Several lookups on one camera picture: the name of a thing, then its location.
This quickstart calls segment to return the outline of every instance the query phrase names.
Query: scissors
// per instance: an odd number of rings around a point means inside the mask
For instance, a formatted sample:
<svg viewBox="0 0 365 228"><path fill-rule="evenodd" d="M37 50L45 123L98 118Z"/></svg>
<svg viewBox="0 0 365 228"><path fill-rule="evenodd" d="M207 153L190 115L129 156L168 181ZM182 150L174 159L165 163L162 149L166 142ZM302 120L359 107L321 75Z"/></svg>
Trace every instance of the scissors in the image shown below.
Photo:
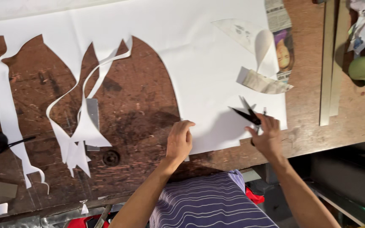
<svg viewBox="0 0 365 228"><path fill-rule="evenodd" d="M251 109L250 105L247 103L246 99L242 96L239 96L239 98L240 98L240 101L242 102L243 106L247 109L247 111L249 111L250 114L239 111L232 107L231 107L231 109L233 111L235 111L237 114L239 114L242 117L244 117L245 119L247 119L248 121L252 122L254 125L256 125L256 128L257 128L256 132L258 134L258 132L260 130L260 126L261 126L261 120L256 116L254 111ZM266 108L264 108L263 115L266 115L266 114L267 114L267 111L266 111Z"/></svg>

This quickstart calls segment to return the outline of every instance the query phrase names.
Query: striped shirt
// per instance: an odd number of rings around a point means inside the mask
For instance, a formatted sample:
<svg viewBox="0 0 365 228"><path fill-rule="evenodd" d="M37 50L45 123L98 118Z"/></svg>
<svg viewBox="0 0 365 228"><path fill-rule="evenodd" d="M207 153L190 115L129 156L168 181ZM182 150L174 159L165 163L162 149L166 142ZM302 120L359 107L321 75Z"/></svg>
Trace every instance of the striped shirt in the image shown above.
<svg viewBox="0 0 365 228"><path fill-rule="evenodd" d="M151 228L278 228L249 200L238 171L167 184L150 217Z"/></svg>

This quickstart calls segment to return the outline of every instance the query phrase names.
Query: wooden table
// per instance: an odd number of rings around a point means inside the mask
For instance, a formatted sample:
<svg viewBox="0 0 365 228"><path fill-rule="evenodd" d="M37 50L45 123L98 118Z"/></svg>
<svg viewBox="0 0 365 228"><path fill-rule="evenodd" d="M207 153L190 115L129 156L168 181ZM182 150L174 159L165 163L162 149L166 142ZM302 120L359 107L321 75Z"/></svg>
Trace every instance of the wooden table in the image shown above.
<svg viewBox="0 0 365 228"><path fill-rule="evenodd" d="M343 75L339 115L330 119L329 126L318 126L324 5L303 0L285 0L284 4L292 20L296 58L289 79L295 87L286 93L285 155L293 157L364 142L365 87L354 85L346 74ZM9 215L51 215L79 208L78 201L84 199L89 199L89 207L124 202L156 168L165 155L168 132L173 122L179 120L178 108L160 58L144 42L135 39L133 43L132 56L112 64L96 93L101 132L114 145L112 149L119 152L120 164L104 165L102 157L109 148L87 152L92 159L89 162L91 178L78 168L71 178L45 116L47 106L75 84L68 68L43 44L41 36L26 43L17 55L4 60L10 67L21 132L24 137L37 137L25 143L30 161L43 170L50 184L47 195L39 174L30 174L33 186L26 189L20 159L10 151L0 154L0 181L18 184L17 197L9 201ZM0 56L5 50L0 37ZM121 45L118 53L125 51L126 47ZM68 133L74 132L76 127L83 80L97 64L90 46L84 56L79 86L53 107L51 117ZM96 72L90 79L87 91L97 76ZM245 139L240 147L190 156L190 162L183 163L172 180L265 162L249 139Z"/></svg>

